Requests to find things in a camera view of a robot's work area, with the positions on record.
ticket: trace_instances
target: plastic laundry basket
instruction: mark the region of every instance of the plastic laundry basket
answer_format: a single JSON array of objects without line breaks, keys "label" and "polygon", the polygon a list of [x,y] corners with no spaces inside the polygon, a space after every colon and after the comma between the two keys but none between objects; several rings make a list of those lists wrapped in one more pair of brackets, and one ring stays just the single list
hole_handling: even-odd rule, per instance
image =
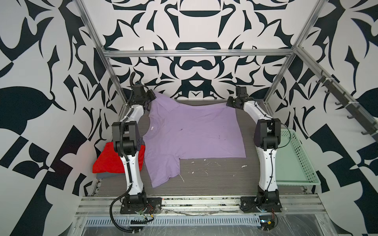
[{"label": "plastic laundry basket", "polygon": [[[290,143],[277,149],[276,154],[276,181],[277,185],[320,185],[320,180],[312,166],[307,153],[299,141],[294,130],[291,133]],[[289,131],[281,129],[281,143],[285,146],[289,141]]]}]

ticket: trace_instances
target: white debris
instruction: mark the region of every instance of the white debris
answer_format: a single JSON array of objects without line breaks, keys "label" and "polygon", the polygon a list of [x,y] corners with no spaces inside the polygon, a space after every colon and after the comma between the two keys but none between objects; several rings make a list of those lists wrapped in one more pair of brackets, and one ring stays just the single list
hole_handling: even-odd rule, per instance
[{"label": "white debris", "polygon": [[185,181],[184,181],[184,179],[183,179],[183,177],[180,175],[180,174],[178,174],[180,177],[181,177],[181,179],[183,180],[183,182],[185,183]]}]

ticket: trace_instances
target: wire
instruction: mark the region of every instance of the wire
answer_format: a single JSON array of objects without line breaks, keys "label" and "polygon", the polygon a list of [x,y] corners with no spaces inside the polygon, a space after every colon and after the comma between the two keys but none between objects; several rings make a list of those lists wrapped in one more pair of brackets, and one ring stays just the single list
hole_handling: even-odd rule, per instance
[{"label": "wire", "polygon": [[264,112],[262,112],[262,111],[259,109],[259,107],[256,105],[256,102],[258,102],[257,105],[259,105],[259,104],[260,104],[260,101],[255,101],[255,107],[256,107],[256,108],[257,108],[262,114],[264,114],[264,117],[268,117],[268,118],[273,119],[273,117],[269,117],[269,116],[267,116],[267,114],[265,114]]},{"label": "wire", "polygon": [[121,198],[123,198],[124,196],[126,196],[126,195],[130,192],[132,185],[133,185],[133,184],[131,184],[131,185],[129,186],[129,188],[127,189],[127,191],[126,191],[124,194],[122,194],[122,195],[119,196],[118,198],[114,199],[113,202],[110,204],[110,208],[109,208],[109,214],[110,214],[110,219],[111,219],[112,223],[114,224],[114,226],[115,226],[117,229],[119,229],[120,231],[125,232],[125,233],[137,233],[138,231],[124,229],[124,228],[122,228],[121,226],[119,226],[119,225],[116,223],[116,221],[114,220],[114,217],[113,217],[113,204],[114,204],[116,201],[118,201],[119,199],[121,199]]},{"label": "wire", "polygon": [[127,105],[130,105],[131,97],[133,96],[133,92],[134,92],[134,90],[131,88],[130,98],[129,98],[128,102],[127,102]]},{"label": "wire", "polygon": [[[289,145],[289,143],[290,143],[290,141],[291,141],[291,132],[290,132],[289,128],[288,128],[284,123],[282,123],[282,122],[280,122],[280,123],[281,123],[283,126],[285,126],[285,128],[286,128],[287,131],[289,132],[290,137],[289,137],[289,141],[287,142],[287,144],[286,144],[285,146],[278,147],[277,149],[280,149],[280,148],[286,147],[287,145]],[[273,160],[272,160],[272,153],[273,153],[273,150],[274,150],[274,149],[272,149],[272,151],[270,151],[270,154],[269,154],[269,155],[270,155],[270,163],[272,164],[272,174],[270,175],[270,181],[269,181],[268,187],[266,188],[266,191],[265,191],[265,193],[264,193],[264,196],[263,196],[262,200],[265,199],[266,193],[268,192],[268,189],[269,189],[270,183],[272,182],[272,179],[273,179]]]},{"label": "wire", "polygon": [[151,206],[151,204],[147,204],[147,206],[150,206],[151,207],[151,209],[148,211],[148,213],[150,214],[150,212],[152,211],[152,209],[153,209],[153,206]]},{"label": "wire", "polygon": [[147,220],[147,218],[146,217],[144,217],[145,219],[146,219],[146,221],[134,221],[134,220],[131,220],[130,221],[130,223],[132,224],[132,223],[140,223],[140,224],[147,224],[148,222],[151,222],[151,221],[153,221],[153,215],[151,215],[151,219],[150,220]]},{"label": "wire", "polygon": [[276,219],[277,219],[277,223],[274,225],[274,227],[277,227],[277,225],[278,225],[278,216],[274,213],[274,211],[273,211],[273,215],[276,216]]}]

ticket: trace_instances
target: black and white wallpaper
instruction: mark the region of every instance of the black and white wallpaper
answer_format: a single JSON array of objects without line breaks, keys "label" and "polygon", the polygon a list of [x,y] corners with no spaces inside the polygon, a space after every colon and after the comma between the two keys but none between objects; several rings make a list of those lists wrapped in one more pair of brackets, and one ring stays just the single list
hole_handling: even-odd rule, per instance
[{"label": "black and white wallpaper", "polygon": [[[316,0],[85,0],[106,50],[291,48]],[[284,56],[113,58],[122,87],[137,73],[175,99],[264,98]]]},{"label": "black and white wallpaper", "polygon": [[175,99],[227,99],[235,86],[264,98],[285,56],[112,58],[115,73],[130,94],[129,77]]},{"label": "black and white wallpaper", "polygon": [[71,0],[0,12],[0,235],[60,235],[122,102]]},{"label": "black and white wallpaper", "polygon": [[[378,2],[330,0],[304,49],[378,117]],[[340,233],[377,234],[378,143],[296,57],[270,100],[275,116],[296,130],[321,180],[313,188]]]}]

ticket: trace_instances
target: metal rail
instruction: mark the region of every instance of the metal rail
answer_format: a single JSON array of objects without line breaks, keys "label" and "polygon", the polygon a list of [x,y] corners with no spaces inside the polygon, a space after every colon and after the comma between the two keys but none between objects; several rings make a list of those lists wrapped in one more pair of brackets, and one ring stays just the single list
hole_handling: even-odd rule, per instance
[{"label": "metal rail", "polygon": [[292,49],[104,50],[106,57],[286,56]]},{"label": "metal rail", "polygon": [[[302,43],[306,40],[308,33],[310,32],[311,28],[315,25],[316,21],[319,18],[319,14],[321,13],[324,5],[328,2],[328,0],[318,0],[311,11],[310,16],[308,17],[306,23],[304,24],[298,38],[296,39],[295,43],[293,44],[292,49],[294,49],[297,46],[302,45]],[[282,64],[280,70],[278,71],[276,77],[274,78],[274,81],[272,83],[272,86],[270,86],[268,92],[265,95],[264,101],[266,103],[269,102],[269,100],[272,98],[273,94],[276,92],[276,89],[278,85],[281,83],[282,78],[284,77],[286,71],[290,67],[291,63],[293,62],[295,58],[295,54],[292,54],[288,57],[286,57],[286,60]]]},{"label": "metal rail", "polygon": [[[148,196],[161,197],[161,211],[159,214],[180,216],[190,214],[248,214],[240,210],[240,197],[246,195],[214,195],[214,196]],[[76,216],[108,216],[109,206],[116,197],[83,197]],[[283,194],[280,201],[285,214],[326,214],[324,206],[317,194]],[[113,205],[113,215],[122,216],[119,211],[121,203]]]},{"label": "metal rail", "polygon": [[105,66],[105,69],[108,71],[108,73],[110,75],[110,79],[112,80],[118,95],[120,96],[123,104],[126,104],[127,98],[125,96],[125,93],[123,92],[122,86],[119,83],[119,79],[118,79],[117,75],[115,74],[112,65],[110,64],[108,58],[106,58],[105,55],[104,55],[104,52],[103,52],[103,49],[102,49],[102,43],[101,43],[101,41],[98,37],[98,34],[96,32],[96,29],[93,26],[93,23],[92,23],[92,21],[89,17],[88,11],[85,7],[83,0],[74,0],[74,2],[76,4],[77,9],[79,10],[81,20],[83,21],[85,27],[88,30],[89,36],[91,37],[91,39],[92,39],[92,41],[93,41],[93,43],[96,47],[96,50],[97,50],[97,52],[98,52],[98,54],[101,58],[102,63]]}]

